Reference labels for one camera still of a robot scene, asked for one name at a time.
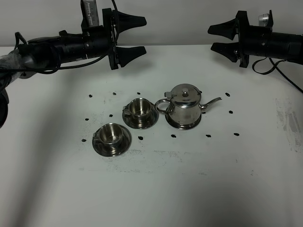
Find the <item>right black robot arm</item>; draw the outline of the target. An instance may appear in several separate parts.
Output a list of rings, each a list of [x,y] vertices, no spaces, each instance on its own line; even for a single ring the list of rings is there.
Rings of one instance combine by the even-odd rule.
[[[211,50],[219,53],[232,62],[240,61],[240,67],[246,68],[249,57],[259,56],[281,59],[297,64],[303,63],[303,36],[276,33],[272,31],[272,12],[265,14],[263,25],[249,24],[246,11],[238,11],[236,17],[228,22],[212,25],[208,29],[211,35],[219,35],[235,43],[213,43]]]

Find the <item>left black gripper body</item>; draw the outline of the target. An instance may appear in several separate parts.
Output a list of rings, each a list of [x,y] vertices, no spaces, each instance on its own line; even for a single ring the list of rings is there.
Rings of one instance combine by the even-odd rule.
[[[88,59],[107,56],[110,68],[116,70],[118,69],[118,60],[116,59],[117,11],[110,8],[103,9],[102,17],[104,22],[101,26],[86,27],[82,21],[84,50]]]

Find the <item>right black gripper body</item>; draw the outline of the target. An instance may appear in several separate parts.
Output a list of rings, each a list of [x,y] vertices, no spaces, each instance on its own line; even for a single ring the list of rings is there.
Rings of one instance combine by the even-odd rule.
[[[238,11],[235,19],[239,38],[240,67],[248,67],[251,55],[268,57],[268,42],[272,35],[272,27],[251,26],[246,11]]]

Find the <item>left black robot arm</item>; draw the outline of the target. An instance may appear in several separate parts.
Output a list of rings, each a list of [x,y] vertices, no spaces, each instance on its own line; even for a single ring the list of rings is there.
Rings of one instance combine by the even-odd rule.
[[[110,68],[116,70],[146,54],[143,46],[123,48],[117,46],[118,35],[126,30],[147,24],[144,17],[128,15],[112,9],[102,10],[103,24],[92,26],[88,15],[83,13],[81,34],[69,34],[65,30],[58,36],[43,37],[26,41],[15,33],[14,50],[0,58],[0,123],[8,116],[9,98],[6,87],[18,78],[33,75],[53,74],[65,69],[64,63],[104,57],[109,58]]]

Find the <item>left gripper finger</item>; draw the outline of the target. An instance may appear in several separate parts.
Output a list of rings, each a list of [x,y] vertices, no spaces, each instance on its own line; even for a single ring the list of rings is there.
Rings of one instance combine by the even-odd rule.
[[[119,11],[117,12],[117,16],[118,16],[119,33],[132,28],[142,27],[146,25],[145,17],[128,15]]]
[[[145,55],[146,49],[144,46],[137,46],[131,48],[116,47],[116,53],[118,58],[118,64],[121,67],[125,67],[134,59]]]

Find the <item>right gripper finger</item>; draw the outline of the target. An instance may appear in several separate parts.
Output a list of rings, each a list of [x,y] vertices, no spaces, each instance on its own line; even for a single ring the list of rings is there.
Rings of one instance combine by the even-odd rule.
[[[236,43],[213,43],[211,50],[228,58],[231,62],[238,60],[238,42]]]
[[[230,20],[225,23],[217,24],[217,25],[212,25],[209,27],[207,32],[210,35],[223,36],[230,40],[233,40],[235,35],[237,34],[236,19]]]

